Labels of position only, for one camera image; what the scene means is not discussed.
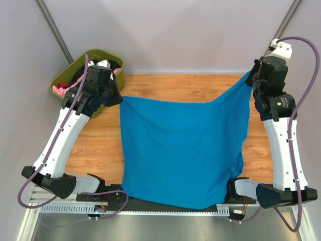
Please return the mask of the blue t shirt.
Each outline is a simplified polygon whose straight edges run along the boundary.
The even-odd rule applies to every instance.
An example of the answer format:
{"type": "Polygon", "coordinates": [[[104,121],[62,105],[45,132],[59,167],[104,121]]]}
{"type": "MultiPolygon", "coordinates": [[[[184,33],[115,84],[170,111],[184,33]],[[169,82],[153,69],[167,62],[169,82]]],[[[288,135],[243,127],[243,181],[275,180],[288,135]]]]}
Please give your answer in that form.
{"type": "Polygon", "coordinates": [[[205,103],[126,96],[119,108],[123,190],[188,209],[223,203],[229,179],[243,169],[252,94],[245,80],[205,103]]]}

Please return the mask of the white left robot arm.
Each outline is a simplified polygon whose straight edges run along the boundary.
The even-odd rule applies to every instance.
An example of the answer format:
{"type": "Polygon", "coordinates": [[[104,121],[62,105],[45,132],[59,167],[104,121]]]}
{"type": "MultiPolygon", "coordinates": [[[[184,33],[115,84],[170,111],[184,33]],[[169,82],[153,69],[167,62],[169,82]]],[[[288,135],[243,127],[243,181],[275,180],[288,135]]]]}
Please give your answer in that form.
{"type": "Polygon", "coordinates": [[[40,157],[23,168],[22,176],[61,199],[73,193],[97,192],[103,179],[92,174],[68,174],[66,163],[89,119],[101,107],[122,101],[110,62],[88,62],[81,77],[65,91],[56,126],[40,157]]]}

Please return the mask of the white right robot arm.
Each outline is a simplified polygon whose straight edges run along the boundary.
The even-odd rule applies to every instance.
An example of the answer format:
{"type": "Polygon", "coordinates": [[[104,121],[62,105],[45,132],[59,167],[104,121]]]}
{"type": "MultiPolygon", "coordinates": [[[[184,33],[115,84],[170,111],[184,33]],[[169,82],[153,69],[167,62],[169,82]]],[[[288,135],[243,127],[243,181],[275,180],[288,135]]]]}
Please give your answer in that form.
{"type": "Polygon", "coordinates": [[[273,39],[269,54],[254,61],[246,79],[253,88],[254,105],[268,135],[273,161],[271,184],[249,178],[233,178],[227,184],[227,198],[248,197],[262,208],[293,206],[318,198],[317,190],[309,187],[301,167],[296,139],[297,111],[300,106],[286,93],[287,61],[291,45],[285,39],[273,39]]]}

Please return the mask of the green plastic laundry bin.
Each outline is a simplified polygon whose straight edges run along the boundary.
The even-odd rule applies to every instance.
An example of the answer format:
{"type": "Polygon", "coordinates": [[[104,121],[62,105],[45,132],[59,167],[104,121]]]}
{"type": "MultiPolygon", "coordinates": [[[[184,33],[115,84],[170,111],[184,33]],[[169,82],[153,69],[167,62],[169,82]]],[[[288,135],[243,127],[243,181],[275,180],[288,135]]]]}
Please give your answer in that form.
{"type": "Polygon", "coordinates": [[[56,77],[50,91],[62,99],[59,120],[71,116],[96,118],[106,107],[120,104],[124,87],[123,61],[99,49],[87,52],[56,77]]]}

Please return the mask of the pink garment in bin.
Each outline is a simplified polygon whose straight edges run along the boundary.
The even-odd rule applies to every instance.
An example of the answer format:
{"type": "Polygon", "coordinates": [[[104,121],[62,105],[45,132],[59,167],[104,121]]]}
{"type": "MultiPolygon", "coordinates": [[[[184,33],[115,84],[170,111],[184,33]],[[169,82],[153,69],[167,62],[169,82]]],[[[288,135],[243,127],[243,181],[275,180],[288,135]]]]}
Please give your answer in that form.
{"type": "Polygon", "coordinates": [[[108,82],[110,77],[113,76],[114,71],[110,68],[99,67],[99,66],[91,66],[87,73],[83,73],[82,78],[79,78],[74,84],[69,85],[67,87],[60,86],[62,82],[59,82],[58,85],[52,86],[52,90],[54,93],[59,96],[64,97],[69,94],[69,91],[72,91],[74,87],[80,88],[82,87],[81,92],[87,91],[92,93],[99,93],[103,89],[103,82],[108,82]]]}

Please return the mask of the right aluminium frame post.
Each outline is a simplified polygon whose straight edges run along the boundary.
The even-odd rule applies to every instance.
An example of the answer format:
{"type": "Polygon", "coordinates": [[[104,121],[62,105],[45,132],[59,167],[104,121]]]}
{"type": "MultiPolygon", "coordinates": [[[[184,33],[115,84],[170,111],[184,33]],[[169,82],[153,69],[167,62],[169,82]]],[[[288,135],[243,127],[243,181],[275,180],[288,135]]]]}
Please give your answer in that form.
{"type": "Polygon", "coordinates": [[[286,12],[284,18],[282,19],[276,33],[273,35],[272,40],[274,39],[280,39],[286,29],[288,28],[289,24],[291,23],[292,19],[294,18],[295,14],[297,13],[297,11],[299,10],[299,8],[301,7],[302,3],[304,2],[304,0],[293,0],[288,11],[286,12]]]}

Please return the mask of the aluminium frame post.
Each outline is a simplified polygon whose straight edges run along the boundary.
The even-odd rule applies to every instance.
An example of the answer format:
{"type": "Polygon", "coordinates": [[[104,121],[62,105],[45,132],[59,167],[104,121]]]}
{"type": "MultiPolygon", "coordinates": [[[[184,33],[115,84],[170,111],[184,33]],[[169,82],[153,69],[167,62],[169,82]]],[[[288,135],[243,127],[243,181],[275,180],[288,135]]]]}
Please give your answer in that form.
{"type": "Polygon", "coordinates": [[[274,39],[280,39],[286,29],[288,28],[289,24],[291,23],[292,19],[294,18],[295,14],[297,13],[297,11],[299,10],[299,8],[301,7],[302,3],[304,2],[304,0],[293,0],[288,11],[286,12],[284,18],[282,19],[276,33],[273,35],[272,40],[274,39]]]}
{"type": "Polygon", "coordinates": [[[58,47],[60,48],[63,56],[65,57],[68,64],[73,63],[73,57],[70,54],[70,51],[68,50],[68,47],[63,40],[63,37],[54,21],[54,18],[52,17],[49,8],[47,7],[44,0],[35,0],[35,3],[37,7],[39,8],[47,26],[49,27],[50,32],[52,33],[58,47]]]}

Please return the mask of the left aluminium frame post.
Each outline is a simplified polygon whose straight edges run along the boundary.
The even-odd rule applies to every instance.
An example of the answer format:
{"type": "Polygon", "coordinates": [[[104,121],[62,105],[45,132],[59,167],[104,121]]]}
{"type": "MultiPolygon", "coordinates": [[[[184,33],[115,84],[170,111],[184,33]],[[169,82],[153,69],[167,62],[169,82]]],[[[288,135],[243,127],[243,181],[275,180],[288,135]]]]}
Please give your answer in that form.
{"type": "Polygon", "coordinates": [[[68,64],[73,63],[73,57],[70,54],[70,51],[68,50],[68,47],[63,40],[63,37],[54,21],[54,18],[52,17],[49,8],[47,7],[44,0],[35,0],[35,3],[37,7],[39,8],[47,26],[49,27],[50,32],[52,33],[58,47],[60,48],[63,56],[65,57],[68,64]]]}

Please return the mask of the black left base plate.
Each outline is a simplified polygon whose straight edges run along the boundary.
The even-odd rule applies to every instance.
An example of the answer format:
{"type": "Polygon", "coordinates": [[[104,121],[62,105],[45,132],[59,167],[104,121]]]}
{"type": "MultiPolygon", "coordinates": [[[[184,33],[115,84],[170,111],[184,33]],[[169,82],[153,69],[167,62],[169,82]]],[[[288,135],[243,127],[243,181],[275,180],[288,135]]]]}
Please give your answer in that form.
{"type": "Polygon", "coordinates": [[[117,191],[117,193],[103,194],[103,195],[86,195],[79,193],[76,196],[77,201],[82,202],[124,202],[126,200],[126,194],[119,192],[122,190],[120,184],[111,184],[104,187],[99,187],[96,193],[117,191]]]}

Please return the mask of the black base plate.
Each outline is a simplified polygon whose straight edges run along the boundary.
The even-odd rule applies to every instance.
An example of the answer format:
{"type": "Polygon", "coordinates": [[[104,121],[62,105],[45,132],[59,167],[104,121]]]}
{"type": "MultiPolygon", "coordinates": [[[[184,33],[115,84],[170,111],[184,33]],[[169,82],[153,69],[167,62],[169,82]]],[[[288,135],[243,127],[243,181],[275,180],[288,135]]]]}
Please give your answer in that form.
{"type": "Polygon", "coordinates": [[[103,195],[86,195],[79,193],[76,196],[77,201],[82,202],[124,202],[126,200],[126,194],[119,192],[122,190],[120,184],[111,184],[104,187],[99,187],[96,193],[117,191],[117,193],[103,194],[103,195]]]}
{"type": "Polygon", "coordinates": [[[226,194],[224,204],[256,204],[256,200],[247,196],[226,194]]]}

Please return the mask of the aluminium front frame beam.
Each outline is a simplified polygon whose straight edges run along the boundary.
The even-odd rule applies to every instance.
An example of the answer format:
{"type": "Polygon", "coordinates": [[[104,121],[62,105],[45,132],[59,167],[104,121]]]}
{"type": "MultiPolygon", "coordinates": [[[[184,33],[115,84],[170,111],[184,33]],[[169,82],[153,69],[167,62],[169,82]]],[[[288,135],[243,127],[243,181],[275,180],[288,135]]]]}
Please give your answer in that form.
{"type": "MultiPolygon", "coordinates": [[[[31,199],[30,199],[30,203],[44,203],[46,201],[48,201],[49,199],[53,198],[54,195],[46,192],[46,191],[34,191],[31,199]]],[[[61,199],[59,197],[57,197],[56,199],[54,199],[53,201],[51,201],[50,203],[76,203],[76,197],[77,194],[71,194],[69,197],[67,197],[66,199],[61,199]]]]}

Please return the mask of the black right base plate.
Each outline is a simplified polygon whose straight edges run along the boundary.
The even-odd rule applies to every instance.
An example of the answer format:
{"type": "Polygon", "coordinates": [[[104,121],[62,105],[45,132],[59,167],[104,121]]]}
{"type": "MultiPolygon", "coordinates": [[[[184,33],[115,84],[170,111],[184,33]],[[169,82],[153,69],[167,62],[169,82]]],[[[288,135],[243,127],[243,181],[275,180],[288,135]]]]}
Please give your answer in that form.
{"type": "Polygon", "coordinates": [[[256,200],[247,196],[226,194],[224,204],[256,204],[256,200]]]}

